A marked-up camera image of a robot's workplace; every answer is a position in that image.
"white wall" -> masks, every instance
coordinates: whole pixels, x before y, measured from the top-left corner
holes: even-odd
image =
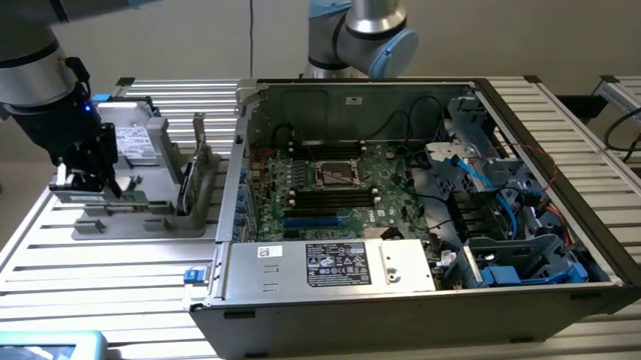
[[[420,36],[408,75],[537,74],[558,92],[586,92],[599,74],[641,74],[638,0],[403,2]],[[248,3],[165,0],[55,31],[97,91],[119,77],[247,77]],[[295,77],[307,59],[307,1],[254,3],[255,75]],[[3,160],[47,160],[11,124],[0,125]]]

